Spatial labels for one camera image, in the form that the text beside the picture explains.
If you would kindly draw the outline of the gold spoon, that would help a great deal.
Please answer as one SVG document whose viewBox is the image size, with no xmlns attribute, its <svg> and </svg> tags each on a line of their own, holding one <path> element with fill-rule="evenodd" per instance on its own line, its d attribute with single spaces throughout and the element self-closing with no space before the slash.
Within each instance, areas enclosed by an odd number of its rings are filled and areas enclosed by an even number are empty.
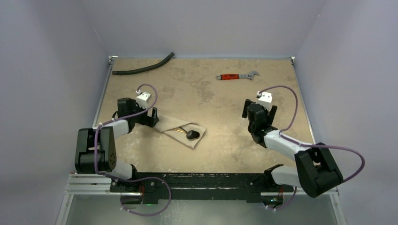
<svg viewBox="0 0 398 225">
<path fill-rule="evenodd" d="M 175 131 L 177 131 L 177 132 L 180 132 L 180 133 L 184 133 L 184 134 L 186 134 L 186 133 L 187 133 L 187 131 L 186 131 L 186 130 L 184 130 L 182 127 L 177 127 L 177 128 L 174 128 L 174 130 L 175 130 Z"/>
</svg>

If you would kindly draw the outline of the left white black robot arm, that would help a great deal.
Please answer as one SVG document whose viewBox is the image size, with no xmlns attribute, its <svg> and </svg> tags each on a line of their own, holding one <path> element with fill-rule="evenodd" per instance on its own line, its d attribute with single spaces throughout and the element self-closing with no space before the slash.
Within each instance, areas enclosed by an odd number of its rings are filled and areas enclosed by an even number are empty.
<svg viewBox="0 0 398 225">
<path fill-rule="evenodd" d="M 103 126 L 78 131 L 75 169 L 122 180 L 122 186 L 133 192 L 140 185 L 138 171 L 133 164 L 118 160 L 115 141 L 129 134 L 136 124 L 153 128 L 159 122 L 158 109 L 147 106 L 146 100 L 126 97 L 118 99 L 116 115 Z"/>
</svg>

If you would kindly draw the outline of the aluminium side rail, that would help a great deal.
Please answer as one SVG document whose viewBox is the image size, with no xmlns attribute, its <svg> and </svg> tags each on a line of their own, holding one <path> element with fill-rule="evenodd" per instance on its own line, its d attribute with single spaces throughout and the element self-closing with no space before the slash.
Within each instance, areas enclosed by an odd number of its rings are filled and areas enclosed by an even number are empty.
<svg viewBox="0 0 398 225">
<path fill-rule="evenodd" d="M 117 58 L 117 56 L 109 56 L 105 81 L 100 86 L 100 93 L 96 101 L 97 108 L 92 126 L 89 128 L 81 128 L 78 131 L 75 154 L 75 169 L 78 173 L 95 174 L 95 163 L 97 163 L 99 172 L 110 172 L 116 164 L 113 130 L 105 127 L 99 131 L 98 135 L 95 135 L 95 125 L 98 122 L 107 84 Z"/>
<path fill-rule="evenodd" d="M 302 105 L 303 105 L 303 109 L 304 109 L 304 113 L 305 113 L 305 116 L 306 116 L 306 120 L 307 120 L 307 123 L 309 125 L 309 131 L 310 131 L 310 134 L 311 134 L 311 138 L 312 138 L 313 143 L 315 143 L 316 139 L 315 139 L 315 136 L 314 136 L 314 132 L 313 132 L 313 128 L 312 128 L 312 124 L 311 124 L 310 118 L 308 116 L 306 103 L 305 103 L 305 100 L 304 100 L 304 97 L 303 97 L 301 86 L 299 84 L 298 74 L 297 74 L 296 67 L 295 67 L 295 56 L 291 56 L 290 60 L 291 60 L 291 65 L 292 65 L 292 68 L 293 68 L 293 71 L 294 71 L 294 74 L 295 74 L 295 77 L 296 77 L 296 82 L 297 82 L 297 86 L 298 86 L 298 90 L 299 90 L 299 95 L 301 97 L 301 102 L 302 102 Z"/>
</svg>

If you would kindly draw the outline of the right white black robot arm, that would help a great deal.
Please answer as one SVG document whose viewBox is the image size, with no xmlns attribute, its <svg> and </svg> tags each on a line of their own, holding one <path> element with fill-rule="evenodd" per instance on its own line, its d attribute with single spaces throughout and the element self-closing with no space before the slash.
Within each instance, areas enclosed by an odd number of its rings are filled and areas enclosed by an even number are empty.
<svg viewBox="0 0 398 225">
<path fill-rule="evenodd" d="M 323 143 L 312 145 L 283 136 L 272 122 L 277 111 L 270 110 L 249 99 L 245 100 L 242 118 L 249 121 L 248 132 L 253 141 L 274 150 L 295 163 L 295 167 L 278 165 L 267 170 L 263 184 L 270 191 L 281 185 L 296 186 L 312 197 L 318 197 L 343 182 L 343 176 L 330 150 Z"/>
</svg>

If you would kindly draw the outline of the right aluminium side rail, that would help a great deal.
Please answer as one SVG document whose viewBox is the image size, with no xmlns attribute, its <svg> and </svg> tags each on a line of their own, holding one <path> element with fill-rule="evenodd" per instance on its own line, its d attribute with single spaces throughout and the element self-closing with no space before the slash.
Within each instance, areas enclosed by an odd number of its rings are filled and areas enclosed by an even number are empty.
<svg viewBox="0 0 398 225">
<path fill-rule="evenodd" d="M 310 131 L 310 134 L 311 134 L 311 138 L 312 138 L 313 143 L 315 143 L 316 139 L 315 139 L 315 136 L 314 136 L 314 132 L 313 132 L 313 128 L 312 128 L 312 124 L 311 124 L 310 118 L 308 116 L 306 103 L 305 103 L 305 100 L 304 100 L 304 97 L 303 97 L 301 86 L 299 84 L 298 74 L 297 74 L 296 67 L 295 67 L 295 56 L 291 56 L 290 60 L 291 60 L 291 65 L 292 65 L 292 68 L 293 68 L 293 71 L 294 71 L 294 74 L 295 74 L 295 77 L 296 77 L 296 82 L 297 82 L 297 86 L 298 86 L 298 90 L 299 90 L 299 95 L 301 97 L 301 102 L 302 102 L 302 105 L 303 105 L 303 109 L 304 109 L 304 113 L 305 113 L 305 116 L 306 116 L 306 120 L 307 120 L 307 123 L 309 125 L 309 131 Z"/>
</svg>

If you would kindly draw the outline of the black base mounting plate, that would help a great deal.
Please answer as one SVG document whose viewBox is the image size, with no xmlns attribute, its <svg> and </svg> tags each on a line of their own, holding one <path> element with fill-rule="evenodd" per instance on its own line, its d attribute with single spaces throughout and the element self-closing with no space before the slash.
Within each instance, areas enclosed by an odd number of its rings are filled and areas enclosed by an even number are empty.
<svg viewBox="0 0 398 225">
<path fill-rule="evenodd" d="M 137 193 L 144 204 L 159 200 L 239 200 L 261 203 L 263 193 L 293 192 L 289 185 L 277 185 L 263 173 L 171 173 L 139 172 L 138 182 L 112 180 L 110 192 Z"/>
</svg>

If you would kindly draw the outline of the black foam tube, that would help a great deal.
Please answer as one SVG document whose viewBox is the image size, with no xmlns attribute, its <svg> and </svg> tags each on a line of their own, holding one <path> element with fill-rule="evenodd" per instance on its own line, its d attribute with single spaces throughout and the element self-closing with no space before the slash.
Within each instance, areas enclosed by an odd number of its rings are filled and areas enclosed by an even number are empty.
<svg viewBox="0 0 398 225">
<path fill-rule="evenodd" d="M 167 57 L 165 57 L 163 60 L 159 61 L 156 64 L 149 65 L 147 67 L 143 68 L 137 68 L 133 70 L 118 70 L 118 71 L 113 71 L 112 75 L 135 75 L 135 74 L 140 74 L 144 72 L 148 72 L 151 70 L 155 70 L 159 67 L 164 66 L 166 63 L 168 63 L 173 57 L 175 56 L 174 52 L 171 52 Z"/>
</svg>

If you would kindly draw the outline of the left aluminium side rail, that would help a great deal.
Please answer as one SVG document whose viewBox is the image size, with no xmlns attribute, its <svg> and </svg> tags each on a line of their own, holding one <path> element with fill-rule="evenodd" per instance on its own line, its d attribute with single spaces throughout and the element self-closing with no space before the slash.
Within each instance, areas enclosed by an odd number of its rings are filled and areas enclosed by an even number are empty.
<svg viewBox="0 0 398 225">
<path fill-rule="evenodd" d="M 92 126 L 89 128 L 81 128 L 78 131 L 75 154 L 75 169 L 78 173 L 95 174 L 95 163 L 97 163 L 99 172 L 110 172 L 116 164 L 113 130 L 105 127 L 99 131 L 98 135 L 95 135 L 95 125 L 98 122 L 107 84 L 117 58 L 117 56 L 109 56 L 105 81 L 100 86 L 100 93 L 96 101 L 97 108 Z"/>
</svg>

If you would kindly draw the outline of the red handled adjustable wrench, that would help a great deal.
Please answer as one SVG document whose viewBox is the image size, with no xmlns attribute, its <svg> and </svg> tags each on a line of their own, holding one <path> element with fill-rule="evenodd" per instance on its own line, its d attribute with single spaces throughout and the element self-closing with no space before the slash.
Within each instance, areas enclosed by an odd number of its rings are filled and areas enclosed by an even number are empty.
<svg viewBox="0 0 398 225">
<path fill-rule="evenodd" d="M 251 71 L 245 74 L 220 74 L 215 78 L 216 80 L 235 80 L 235 79 L 250 79 L 253 80 L 256 75 L 260 75 L 257 71 Z"/>
</svg>

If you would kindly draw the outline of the beige cloth napkin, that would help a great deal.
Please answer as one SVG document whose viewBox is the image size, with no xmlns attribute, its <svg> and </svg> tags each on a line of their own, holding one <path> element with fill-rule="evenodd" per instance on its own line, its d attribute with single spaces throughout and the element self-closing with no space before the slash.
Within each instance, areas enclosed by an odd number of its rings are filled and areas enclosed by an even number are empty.
<svg viewBox="0 0 398 225">
<path fill-rule="evenodd" d="M 199 124 L 191 121 L 178 119 L 167 115 L 158 115 L 159 121 L 154 128 L 181 144 L 195 149 L 206 129 Z"/>
</svg>

